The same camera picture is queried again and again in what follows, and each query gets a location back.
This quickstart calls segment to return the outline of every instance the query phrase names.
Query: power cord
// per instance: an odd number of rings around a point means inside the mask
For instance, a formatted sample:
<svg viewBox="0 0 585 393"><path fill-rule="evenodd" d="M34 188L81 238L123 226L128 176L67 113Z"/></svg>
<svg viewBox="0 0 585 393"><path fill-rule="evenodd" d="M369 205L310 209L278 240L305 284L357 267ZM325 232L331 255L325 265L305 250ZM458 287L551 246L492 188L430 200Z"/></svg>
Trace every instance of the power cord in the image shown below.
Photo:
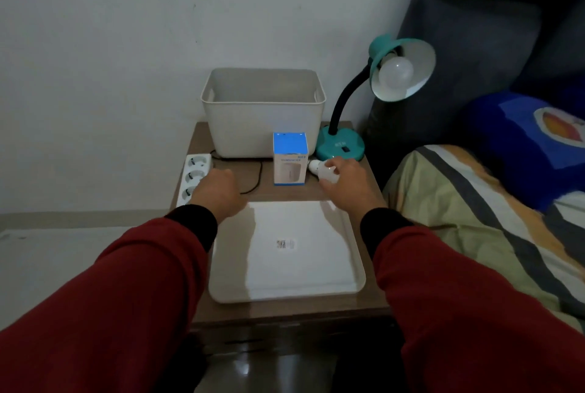
<svg viewBox="0 0 585 393"><path fill-rule="evenodd" d="M225 159L225 158L217 156L217 155L214 156L214 153L217 153L217 151L212 150L211 153L209 153L209 154L211 154L212 159L215 159L217 161L222 161L222 162L249 161L249 159ZM244 191L243 193L240 193L241 195L250 194L250 193L252 193L252 191L254 191L256 188L258 188L260 186L260 180L262 179L263 164L262 164L262 159L256 159L256 160L258 160L260 163L260 171L258 172L258 182L254 185L254 188L252 188L251 190L248 190L248 191Z"/></svg>

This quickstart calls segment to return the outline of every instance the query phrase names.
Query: black cuff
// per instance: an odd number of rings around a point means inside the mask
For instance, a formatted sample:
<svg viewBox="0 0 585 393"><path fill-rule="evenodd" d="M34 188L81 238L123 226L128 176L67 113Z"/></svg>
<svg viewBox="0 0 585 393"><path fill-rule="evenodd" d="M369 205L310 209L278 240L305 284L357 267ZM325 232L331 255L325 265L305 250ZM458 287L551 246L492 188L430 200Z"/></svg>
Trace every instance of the black cuff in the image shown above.
<svg viewBox="0 0 585 393"><path fill-rule="evenodd" d="M403 215L390 208L374 208L366 213L360 222L360 234L370 257L374 258L374 253L382 242L384 237L393 231L403 227L411 227L414 224L406 219Z"/></svg>
<svg viewBox="0 0 585 393"><path fill-rule="evenodd" d="M205 252L209 252L218 234L218 222L211 211L201 205L183 205L175 208L165 218L190 229L201 242Z"/></svg>

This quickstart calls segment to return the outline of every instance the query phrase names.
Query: barcode label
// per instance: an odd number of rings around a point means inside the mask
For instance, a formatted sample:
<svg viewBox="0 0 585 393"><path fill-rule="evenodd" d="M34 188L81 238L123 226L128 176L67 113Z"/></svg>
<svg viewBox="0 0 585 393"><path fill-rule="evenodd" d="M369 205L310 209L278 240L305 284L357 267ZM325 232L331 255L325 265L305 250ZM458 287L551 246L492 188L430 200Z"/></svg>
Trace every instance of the barcode label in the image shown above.
<svg viewBox="0 0 585 393"><path fill-rule="evenodd" d="M294 239L278 239L276 241L277 250L295 250L296 240Z"/></svg>

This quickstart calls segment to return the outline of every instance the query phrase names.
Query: striped bedsheet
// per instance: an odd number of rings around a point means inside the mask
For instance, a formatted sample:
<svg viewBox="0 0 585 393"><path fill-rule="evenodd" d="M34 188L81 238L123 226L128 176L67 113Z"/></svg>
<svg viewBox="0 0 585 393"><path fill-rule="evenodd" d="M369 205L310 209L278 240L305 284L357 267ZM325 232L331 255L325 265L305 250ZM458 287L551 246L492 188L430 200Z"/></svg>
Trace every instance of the striped bedsheet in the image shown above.
<svg viewBox="0 0 585 393"><path fill-rule="evenodd" d="M585 330L585 194L571 193L542 214L453 145L410 153L383 193L391 208Z"/></svg>

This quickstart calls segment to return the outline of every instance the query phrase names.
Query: electrical outlet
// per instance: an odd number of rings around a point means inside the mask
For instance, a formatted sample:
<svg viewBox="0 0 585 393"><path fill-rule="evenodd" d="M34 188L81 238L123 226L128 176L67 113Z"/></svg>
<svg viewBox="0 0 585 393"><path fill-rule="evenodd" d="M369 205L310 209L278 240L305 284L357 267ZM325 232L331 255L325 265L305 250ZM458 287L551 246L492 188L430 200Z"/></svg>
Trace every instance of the electrical outlet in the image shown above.
<svg viewBox="0 0 585 393"><path fill-rule="evenodd" d="M179 197L177 198L178 207L185 205L191 200L193 191L199 185L201 179L209 174L212 166L211 154L189 154L185 158L181 187L179 189Z"/></svg>

